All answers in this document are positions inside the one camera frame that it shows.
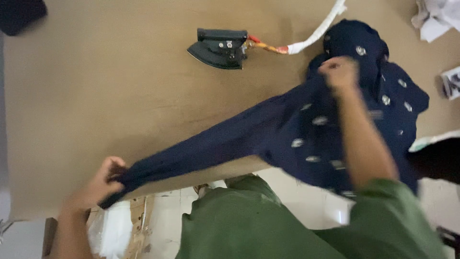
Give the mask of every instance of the person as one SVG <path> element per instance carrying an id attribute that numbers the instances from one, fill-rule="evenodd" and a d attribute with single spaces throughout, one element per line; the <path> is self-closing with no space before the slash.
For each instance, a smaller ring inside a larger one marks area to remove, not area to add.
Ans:
<path id="1" fill-rule="evenodd" d="M 358 86 L 357 63 L 332 58 L 320 72 L 338 100 L 345 160 L 356 190 L 350 224 L 309 230 L 280 202 L 268 184 L 247 175 L 208 191 L 182 216 L 178 259 L 227 258 L 445 258 L 443 246 L 417 199 L 398 181 L 382 137 L 369 119 Z M 65 202 L 52 258 L 91 258 L 84 211 L 123 187 L 109 182 L 107 158 L 89 184 Z"/>

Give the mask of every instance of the green shirt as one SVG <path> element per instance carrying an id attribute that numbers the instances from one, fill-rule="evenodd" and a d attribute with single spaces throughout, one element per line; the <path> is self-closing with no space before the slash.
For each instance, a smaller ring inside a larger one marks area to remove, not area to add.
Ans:
<path id="1" fill-rule="evenodd" d="M 443 246 L 402 183 L 373 180 L 356 196 L 350 224 L 309 230 L 259 177 L 193 202 L 182 216 L 177 259 L 441 259 Z"/>

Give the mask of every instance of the black iron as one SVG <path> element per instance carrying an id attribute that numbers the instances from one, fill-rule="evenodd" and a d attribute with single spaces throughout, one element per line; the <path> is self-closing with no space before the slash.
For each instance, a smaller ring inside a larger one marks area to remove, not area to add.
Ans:
<path id="1" fill-rule="evenodd" d="M 198 41 L 187 51 L 197 60 L 222 69 L 243 69 L 245 30 L 197 29 Z"/>

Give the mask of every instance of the hand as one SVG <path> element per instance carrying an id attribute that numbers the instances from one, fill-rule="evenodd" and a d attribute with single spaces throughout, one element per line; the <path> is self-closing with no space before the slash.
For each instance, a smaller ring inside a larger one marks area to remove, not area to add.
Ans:
<path id="1" fill-rule="evenodd" d="M 326 76 L 327 83 L 337 94 L 342 94 L 358 86 L 358 63 L 346 56 L 331 58 L 318 70 Z"/>
<path id="2" fill-rule="evenodd" d="M 73 193 L 66 205 L 72 209 L 84 211 L 97 206 L 109 195 L 122 191 L 123 184 L 110 181 L 116 176 L 111 172 L 111 169 L 117 166 L 125 167 L 126 163 L 119 157 L 107 157 L 94 178 L 85 187 Z"/>

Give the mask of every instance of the white cable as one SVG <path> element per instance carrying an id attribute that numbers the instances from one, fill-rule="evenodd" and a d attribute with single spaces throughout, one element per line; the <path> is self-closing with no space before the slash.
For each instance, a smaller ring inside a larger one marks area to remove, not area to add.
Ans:
<path id="1" fill-rule="evenodd" d="M 302 42 L 297 42 L 291 45 L 288 45 L 288 54 L 297 54 L 301 52 L 304 48 L 310 46 L 311 44 L 315 43 L 321 36 L 326 32 L 329 26 L 334 21 L 337 15 L 342 14 L 345 12 L 345 0 L 337 0 L 332 7 L 331 12 L 328 14 L 326 19 L 321 23 L 321 25 L 313 32 L 313 34 L 306 40 Z"/>

